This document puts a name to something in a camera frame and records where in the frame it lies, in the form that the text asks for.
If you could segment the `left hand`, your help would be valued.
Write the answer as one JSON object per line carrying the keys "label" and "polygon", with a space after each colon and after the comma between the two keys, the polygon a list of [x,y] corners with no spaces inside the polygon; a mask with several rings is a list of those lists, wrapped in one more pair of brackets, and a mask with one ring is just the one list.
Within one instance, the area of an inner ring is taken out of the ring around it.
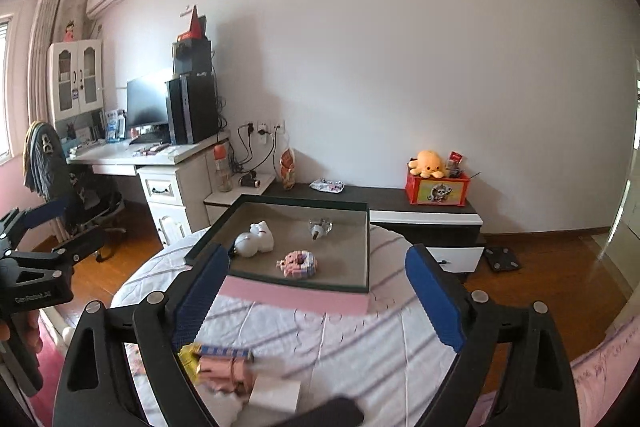
{"label": "left hand", "polygon": [[6,320],[0,320],[0,336],[2,341],[8,341],[15,332],[18,332],[25,346],[29,347],[34,355],[39,355],[43,342],[40,336],[39,317],[37,310],[32,310],[23,315],[22,325],[11,326]]}

